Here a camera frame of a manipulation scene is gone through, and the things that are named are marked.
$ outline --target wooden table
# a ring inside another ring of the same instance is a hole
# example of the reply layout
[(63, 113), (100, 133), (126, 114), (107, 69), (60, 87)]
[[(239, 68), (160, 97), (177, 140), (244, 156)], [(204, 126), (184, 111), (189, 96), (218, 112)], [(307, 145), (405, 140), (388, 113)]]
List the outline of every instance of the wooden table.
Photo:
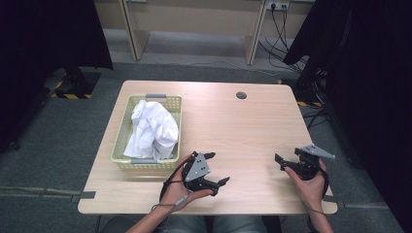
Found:
[[(238, 92), (247, 94), (239, 99)], [(83, 214), (145, 214), (158, 203), (170, 174), (142, 178), (111, 161), (124, 107), (130, 94), (183, 96), (181, 155), (194, 150), (216, 153), (208, 160), (210, 181), (230, 177), (215, 197), (195, 200), (177, 214), (296, 215), (306, 213), (292, 180), (280, 171), (275, 153), (297, 161), (294, 148), (311, 144), (291, 89), (286, 85), (127, 81), (86, 182)], [(333, 214), (337, 205), (324, 202)]]

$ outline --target plastic basket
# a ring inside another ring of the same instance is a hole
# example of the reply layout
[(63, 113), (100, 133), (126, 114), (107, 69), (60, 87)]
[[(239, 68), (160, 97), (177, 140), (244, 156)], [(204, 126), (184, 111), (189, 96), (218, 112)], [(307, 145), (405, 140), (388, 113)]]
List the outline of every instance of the plastic basket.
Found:
[[(172, 156), (169, 159), (154, 160), (150, 158), (132, 158), (124, 156), (124, 150), (133, 132), (133, 123), (131, 121), (131, 115), (134, 107), (140, 100), (156, 101), (163, 105), (163, 107), (169, 111), (172, 117), (176, 120), (179, 127), (179, 139), (175, 145)], [(166, 95), (166, 94), (144, 94), (144, 95), (131, 95), (127, 101), (127, 105), (122, 117), (119, 133), (116, 139), (116, 144), (113, 149), (111, 159), (117, 163), (123, 171), (136, 171), (136, 172), (156, 172), (156, 171), (171, 171), (177, 166), (177, 162), (180, 157), (180, 138), (182, 127), (182, 96), (178, 95)]]

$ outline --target jeans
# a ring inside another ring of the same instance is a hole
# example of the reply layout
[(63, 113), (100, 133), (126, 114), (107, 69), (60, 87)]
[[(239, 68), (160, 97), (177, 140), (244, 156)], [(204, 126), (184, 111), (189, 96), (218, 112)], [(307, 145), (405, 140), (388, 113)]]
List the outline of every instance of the jeans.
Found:
[[(162, 233), (207, 233), (203, 216), (172, 215)], [(261, 216), (215, 216), (214, 233), (267, 233)]]

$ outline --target power socket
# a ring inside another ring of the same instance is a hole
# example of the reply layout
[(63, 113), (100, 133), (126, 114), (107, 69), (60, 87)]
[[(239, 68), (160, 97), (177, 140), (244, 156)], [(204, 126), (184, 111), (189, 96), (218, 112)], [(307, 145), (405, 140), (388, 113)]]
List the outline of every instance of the power socket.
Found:
[(270, 0), (267, 2), (266, 9), (272, 11), (272, 4), (275, 4), (275, 11), (287, 11), (290, 0)]

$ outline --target white towel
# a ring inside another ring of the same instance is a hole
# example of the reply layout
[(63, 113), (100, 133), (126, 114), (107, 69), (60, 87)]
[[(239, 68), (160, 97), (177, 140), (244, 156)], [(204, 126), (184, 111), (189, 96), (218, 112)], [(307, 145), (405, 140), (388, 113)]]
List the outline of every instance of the white towel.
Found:
[(140, 100), (133, 109), (133, 133), (124, 155), (168, 159), (178, 142), (179, 128), (172, 115), (158, 102)]

